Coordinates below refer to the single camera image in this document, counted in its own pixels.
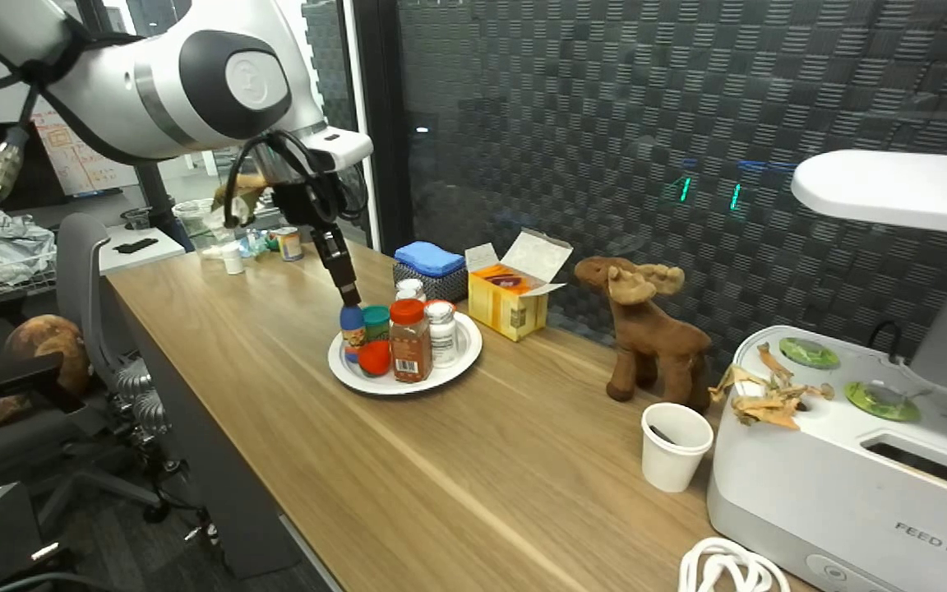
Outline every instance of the wooden countertop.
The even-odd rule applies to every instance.
[[[386,301],[391,259],[353,255]],[[191,253],[111,285],[344,588],[676,588],[711,537],[706,466],[676,497],[641,479],[652,399],[606,399],[596,343],[482,327],[455,384],[369,399],[329,371],[339,295],[313,255],[226,276]]]

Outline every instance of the stuffed animal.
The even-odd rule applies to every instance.
[[[685,285],[679,266],[630,261],[620,255],[586,255],[574,279],[597,289],[613,310],[614,367],[608,399],[629,402],[636,386],[653,386],[669,402],[706,411],[706,351],[711,335],[692,323],[671,320],[653,295]]]
[[[80,325],[61,314],[34,314],[5,335],[5,346],[4,346],[5,361],[38,359],[38,354],[61,354],[57,384],[65,399],[80,403],[88,386],[88,359],[82,348]],[[31,393],[0,393],[0,427],[34,411],[37,411],[37,402]]]

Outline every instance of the small cardboard box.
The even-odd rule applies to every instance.
[[[468,311],[506,337],[521,343],[546,325],[550,291],[566,281],[553,276],[566,266],[572,242],[522,229],[501,259],[489,242],[468,248]]]

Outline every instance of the white plate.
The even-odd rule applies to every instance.
[[[425,380],[398,380],[393,373],[369,378],[355,361],[344,359],[343,335],[334,335],[329,346],[329,367],[353,390],[365,390],[375,399],[405,399],[459,378],[480,359],[480,348],[482,337],[478,323],[462,311],[455,311],[455,346],[433,348],[433,367]]]

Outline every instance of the white device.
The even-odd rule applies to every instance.
[[[831,218],[947,229],[947,155],[819,155],[796,167],[791,195]],[[727,403],[711,521],[829,592],[947,588],[947,305],[910,366],[770,325],[735,348],[734,367],[765,378],[758,346],[791,384],[829,384],[831,399],[804,402],[799,430],[742,423]],[[829,351],[829,366],[791,348]]]

